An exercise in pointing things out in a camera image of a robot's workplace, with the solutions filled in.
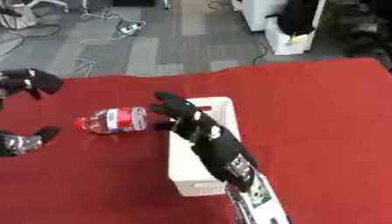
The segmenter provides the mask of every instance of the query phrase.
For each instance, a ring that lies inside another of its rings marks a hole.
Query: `floor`
[[[171,3],[172,10],[164,10],[161,3],[154,8],[112,8],[111,12],[147,23],[137,36],[119,40],[109,40],[116,36],[117,19],[84,20],[78,10],[64,14],[56,7],[43,4],[35,9],[38,14],[45,14],[41,22],[61,25],[62,32],[50,38],[27,39],[17,50],[0,58],[0,67],[35,67],[63,78],[83,77],[91,67],[80,67],[83,61],[75,59],[78,58],[94,62],[92,76],[161,76],[251,65],[265,51],[260,45],[267,45],[263,35],[251,35],[242,16],[229,6],[214,4],[217,10],[213,10],[207,7],[209,0],[171,0]],[[94,0],[91,8],[94,14],[101,14],[105,6]],[[0,38],[6,39],[7,35],[3,31]],[[81,45],[86,39],[99,40]],[[0,53],[14,45],[12,42],[0,45]],[[321,32],[311,52],[275,56],[269,51],[258,64],[325,60],[341,55],[339,45]]]

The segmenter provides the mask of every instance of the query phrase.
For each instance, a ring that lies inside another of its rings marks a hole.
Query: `black glove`
[[[0,130],[0,157],[14,157],[48,144],[59,134],[56,127],[44,127],[32,136],[18,136]]]
[[[4,70],[0,72],[0,97],[26,91],[39,100],[42,98],[39,90],[53,95],[61,89],[62,83],[56,75],[38,69]]]
[[[155,93],[155,97],[163,104],[153,104],[150,109],[157,114],[175,120],[158,123],[157,129],[172,130],[194,143],[192,150],[214,177],[222,182],[227,181],[246,192],[252,185],[255,175],[252,175],[252,178],[244,179],[232,173],[228,169],[228,165],[240,155],[254,168],[257,167],[257,164],[235,136],[181,96],[158,91]],[[214,136],[213,129],[217,130],[218,136]]]

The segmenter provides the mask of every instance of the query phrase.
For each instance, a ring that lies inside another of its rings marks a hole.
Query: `clear plastic bottle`
[[[145,108],[110,108],[77,118],[76,126],[98,134],[139,131],[147,128]]]

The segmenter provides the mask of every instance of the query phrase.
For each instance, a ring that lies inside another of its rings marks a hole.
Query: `white box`
[[[243,0],[241,11],[252,32],[265,31],[267,16],[279,14],[288,0]]]
[[[306,34],[292,38],[282,32],[277,25],[277,18],[267,19],[267,28],[265,37],[275,55],[292,55],[302,54],[308,49],[309,37],[312,34]]]
[[[227,97],[209,97],[188,99],[199,108],[210,107],[205,111],[219,124],[229,129],[240,140],[240,132],[231,99]],[[203,196],[225,193],[225,183],[214,178],[194,154],[191,144],[170,132],[169,136],[169,178],[183,196]]]

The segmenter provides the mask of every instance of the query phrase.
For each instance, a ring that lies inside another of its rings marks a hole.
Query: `red tablecloth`
[[[147,106],[155,90],[232,98],[243,142],[295,223],[392,223],[392,79],[370,59],[69,79],[39,102],[14,96],[0,129],[62,132],[39,151],[0,158],[0,222],[233,223],[225,196],[179,196],[167,178],[167,133],[74,127],[98,109]]]

